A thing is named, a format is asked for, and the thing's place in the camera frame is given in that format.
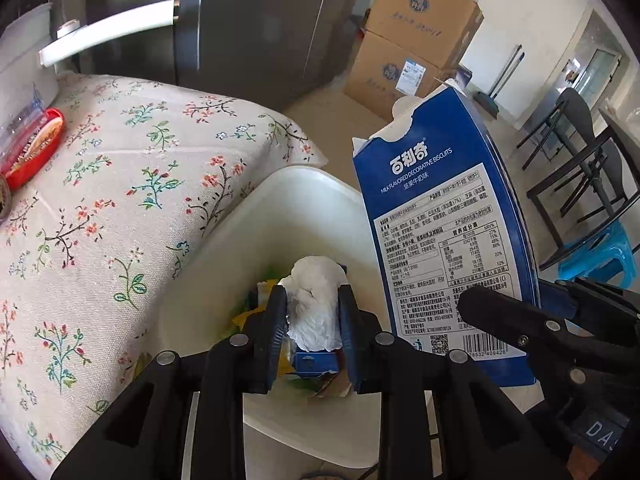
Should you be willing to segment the grey refrigerator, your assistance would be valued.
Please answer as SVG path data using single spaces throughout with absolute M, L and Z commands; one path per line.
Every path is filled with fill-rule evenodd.
M 160 0 L 62 0 L 93 24 Z M 344 72 L 362 0 L 177 0 L 174 26 L 136 32 L 80 57 L 84 73 L 139 77 L 283 110 Z

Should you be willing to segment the red instant noodle cup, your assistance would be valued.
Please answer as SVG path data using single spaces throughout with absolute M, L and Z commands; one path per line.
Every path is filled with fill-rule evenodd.
M 11 192 L 22 188 L 43 168 L 58 149 L 65 130 L 65 118 L 57 108 L 46 109 L 47 122 L 26 145 L 26 151 L 4 174 Z

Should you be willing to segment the black chair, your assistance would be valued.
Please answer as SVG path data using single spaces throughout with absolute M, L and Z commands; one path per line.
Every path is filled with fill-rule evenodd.
M 604 192 L 600 172 L 605 170 L 606 162 L 610 159 L 611 151 L 608 147 L 612 146 L 613 151 L 618 154 L 620 160 L 628 165 L 631 175 L 638 179 L 639 144 L 615 116 L 608 114 L 606 110 L 602 110 L 601 115 L 605 119 L 606 128 L 600 134 L 594 134 L 591 110 L 580 94 L 572 88 L 567 88 L 556 100 L 555 107 L 550 115 L 541 123 L 547 128 L 547 132 L 555 134 L 561 143 L 565 145 L 567 151 L 572 154 L 572 158 L 568 162 L 553 171 L 549 177 L 544 178 L 527 192 L 527 197 L 534 204 L 556 245 L 555 253 L 539 265 L 541 271 L 547 270 L 568 258 L 582 246 L 591 243 L 592 240 L 602 237 L 604 231 L 620 220 L 620 217 L 639 200 L 638 194 L 624 195 L 618 200 L 620 208 L 615 209 L 612 200 Z M 573 145 L 570 144 L 570 140 L 556 130 L 556 124 L 562 117 L 572 125 L 582 136 L 582 140 L 585 141 L 585 147 L 581 151 L 576 151 Z M 590 186 L 596 192 L 602 203 L 601 210 L 608 214 L 608 218 L 587 235 L 576 240 L 576 242 L 565 244 L 550 214 L 542 206 L 539 195 L 555 182 L 566 179 L 567 175 L 574 169 L 579 169 L 584 175 L 582 184 Z

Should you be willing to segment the white electric cooking pot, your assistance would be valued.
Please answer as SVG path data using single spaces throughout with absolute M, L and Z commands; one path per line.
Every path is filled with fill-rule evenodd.
M 50 34 L 50 3 L 28 11 L 1 35 L 1 123 L 17 118 L 34 99 L 50 105 L 58 95 L 54 66 L 82 51 L 137 32 L 170 26 L 176 0 L 138 6 L 71 30 L 58 39 Z

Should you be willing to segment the white trash bin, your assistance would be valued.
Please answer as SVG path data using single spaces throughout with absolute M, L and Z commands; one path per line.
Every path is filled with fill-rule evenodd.
M 306 256 L 346 266 L 362 310 L 390 329 L 386 298 L 361 194 L 317 168 L 276 171 L 236 206 L 188 255 L 157 303 L 148 350 L 180 356 L 226 338 L 234 311 L 269 270 L 288 274 Z M 381 397 L 349 393 L 311 398 L 277 380 L 265 396 L 249 394 L 244 422 L 297 451 L 348 469 L 378 460 Z

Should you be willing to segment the cardboard box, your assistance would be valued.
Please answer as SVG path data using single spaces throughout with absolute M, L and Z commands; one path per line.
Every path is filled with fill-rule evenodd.
M 366 29 L 446 68 L 460 62 L 483 20 L 473 0 L 374 0 Z
M 367 32 L 343 91 L 390 122 L 393 106 L 399 99 L 403 96 L 425 98 L 453 74 L 451 67 L 438 68 L 397 44 Z

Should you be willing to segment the broom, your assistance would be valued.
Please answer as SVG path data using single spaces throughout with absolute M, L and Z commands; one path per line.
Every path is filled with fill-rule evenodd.
M 477 104 L 486 113 L 488 113 L 491 118 L 496 119 L 498 117 L 499 105 L 497 103 L 497 96 L 513 76 L 525 57 L 526 52 L 523 46 L 518 44 L 492 86 L 487 91 L 477 91 L 473 94 L 473 100 L 477 102 Z

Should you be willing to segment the yellow wrapper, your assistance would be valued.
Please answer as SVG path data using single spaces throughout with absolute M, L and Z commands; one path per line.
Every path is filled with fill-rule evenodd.
M 231 322 L 233 325 L 235 325 L 238 328 L 238 330 L 242 332 L 243 330 L 246 329 L 247 319 L 251 315 L 265 312 L 265 310 L 266 310 L 266 305 L 260 304 L 258 307 L 256 307 L 253 310 L 247 310 L 238 314 L 237 316 L 232 318 Z M 277 376 L 280 377 L 286 374 L 294 374 L 294 373 L 295 373 L 295 368 L 290 362 L 290 340 L 288 339 L 288 336 L 284 336 L 281 344 L 280 356 L 278 359 Z

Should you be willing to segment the blue plastic stool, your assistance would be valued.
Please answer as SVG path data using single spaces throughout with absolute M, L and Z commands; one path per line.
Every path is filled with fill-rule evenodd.
M 619 221 L 605 228 L 594 240 L 579 247 L 558 265 L 558 279 L 566 282 L 589 278 L 609 283 L 618 274 L 622 276 L 621 288 L 629 288 L 638 278 L 634 250 Z

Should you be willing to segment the floral tablecloth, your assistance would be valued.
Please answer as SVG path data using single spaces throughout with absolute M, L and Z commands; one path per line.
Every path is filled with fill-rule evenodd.
M 273 172 L 324 164 L 292 119 L 228 96 L 67 74 L 58 149 L 1 227 L 1 432 L 47 479 L 152 359 L 160 295 Z

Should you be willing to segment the upper cardboard box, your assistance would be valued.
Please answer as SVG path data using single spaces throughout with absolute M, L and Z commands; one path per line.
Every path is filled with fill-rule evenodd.
M 473 0 L 374 0 L 366 29 L 446 68 L 460 62 L 483 20 Z

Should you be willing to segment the white tissue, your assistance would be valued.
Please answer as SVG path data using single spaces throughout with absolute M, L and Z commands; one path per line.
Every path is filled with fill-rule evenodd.
M 288 338 L 305 352 L 340 350 L 338 290 L 348 285 L 343 268 L 326 256 L 307 256 L 279 285 L 288 297 Z

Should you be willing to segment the lower cardboard box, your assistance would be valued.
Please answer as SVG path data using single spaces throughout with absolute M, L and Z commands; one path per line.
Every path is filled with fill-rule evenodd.
M 425 98 L 453 74 L 451 67 L 438 68 L 397 44 L 367 32 L 343 91 L 390 122 L 393 106 L 399 99 L 403 96 Z

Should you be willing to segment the blue white biscuit box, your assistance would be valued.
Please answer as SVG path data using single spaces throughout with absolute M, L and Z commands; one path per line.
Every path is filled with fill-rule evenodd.
M 506 166 L 454 84 L 404 96 L 354 157 L 392 331 L 443 356 L 463 350 L 500 387 L 535 378 L 523 351 L 462 320 L 465 289 L 483 286 L 536 306 L 537 266 Z

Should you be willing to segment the white red blue bag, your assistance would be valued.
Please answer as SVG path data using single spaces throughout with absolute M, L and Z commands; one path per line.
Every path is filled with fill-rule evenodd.
M 270 292 L 278 284 L 276 278 L 258 282 L 248 293 L 247 315 L 266 310 Z M 281 344 L 277 378 L 292 380 L 296 388 L 310 391 L 312 396 L 321 396 L 323 390 L 341 373 L 341 356 L 338 351 L 304 351 L 285 335 Z

